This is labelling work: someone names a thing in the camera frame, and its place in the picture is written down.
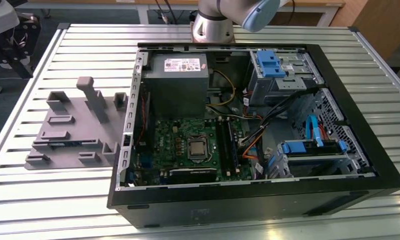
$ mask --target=red wire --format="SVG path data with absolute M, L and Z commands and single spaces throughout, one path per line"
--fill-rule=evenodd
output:
M 140 96 L 140 98 L 141 98 L 141 132 L 140 132 L 138 139 L 136 141 L 134 146 L 138 145 L 141 137 L 144 135 L 144 130 L 145 130 L 145 101 L 144 101 L 144 96 Z
M 248 107 L 244 106 L 244 108 L 242 108 L 242 116 L 244 116 L 244 117 L 248 117 L 248 118 L 249 118 L 249 117 L 253 117 L 253 116 L 249 116 L 249 115 L 248 115 L 246 109 L 248 109 Z M 262 117 L 261 117 L 260 115 L 256 115 L 256 118 L 260 119 L 260 120 L 262 120 Z
M 322 134 L 322 138 L 324 138 L 325 140 L 328 140 L 328 139 L 329 139 L 329 137 L 328 137 L 328 134 L 327 134 L 325 128 L 322 127 L 322 125 L 321 125 L 321 124 L 318 125 L 318 128 L 320 128 L 320 132 L 321 132 L 321 134 Z

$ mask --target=perforated metal panel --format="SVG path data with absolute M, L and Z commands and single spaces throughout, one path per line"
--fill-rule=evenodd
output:
M 349 154 L 353 154 L 357 165 L 369 166 L 351 129 L 337 124 L 339 121 L 344 120 L 344 117 L 328 89 L 297 99 L 288 112 L 297 138 L 305 139 L 305 120 L 308 115 L 314 115 L 317 120 L 322 122 L 329 137 L 345 141 L 349 146 Z

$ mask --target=floor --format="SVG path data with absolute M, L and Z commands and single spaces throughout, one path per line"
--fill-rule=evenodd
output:
M 41 16 L 38 9 L 24 9 L 22 12 L 34 13 Z M 150 24 L 162 24 L 162 20 L 158 19 L 158 16 L 153 11 L 149 11 L 148 15 Z M 180 24 L 189 24 L 189 11 L 176 10 L 174 15 L 178 17 L 177 21 Z M 50 18 L 41 19 L 41 34 L 37 41 L 36 52 L 30 59 L 33 66 L 36 66 L 40 61 L 58 23 L 138 24 L 140 21 L 134 10 L 52 10 Z M 389 66 L 400 67 L 400 47 L 387 62 Z M 26 82 L 26 80 L 18 78 L 10 69 L 0 67 L 0 85 L 2 86 L 2 92 L 0 93 L 0 131 L 13 110 Z

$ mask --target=sticker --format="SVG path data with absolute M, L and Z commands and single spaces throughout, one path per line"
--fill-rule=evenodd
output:
M 272 152 L 273 152 L 273 149 L 269 148 L 269 147 L 266 147 L 266 149 L 265 149 L 265 151 L 264 151 L 264 154 L 265 154 L 265 155 L 269 155 L 269 154 L 272 154 Z
M 260 174 L 262 174 L 264 168 L 262 168 L 262 166 L 258 163 L 256 163 L 254 169 L 258 171 Z
M 242 98 L 242 105 L 246 107 L 249 106 L 249 99 L 245 97 Z
M 165 72 L 200 72 L 200 58 L 168 58 L 164 61 Z
M 282 70 L 292 70 L 293 71 L 293 67 L 292 65 L 281 65 Z

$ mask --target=aluminum extrusion table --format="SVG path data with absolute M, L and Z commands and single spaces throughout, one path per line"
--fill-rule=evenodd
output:
M 0 240 L 400 238 L 400 191 L 329 216 L 136 229 L 106 209 L 110 167 L 24 169 L 50 91 L 81 96 L 78 76 L 104 96 L 128 92 L 138 42 L 189 42 L 189 26 L 72 24 L 58 29 L 0 134 Z M 320 44 L 400 172 L 400 79 L 347 28 L 234 28 L 237 43 Z

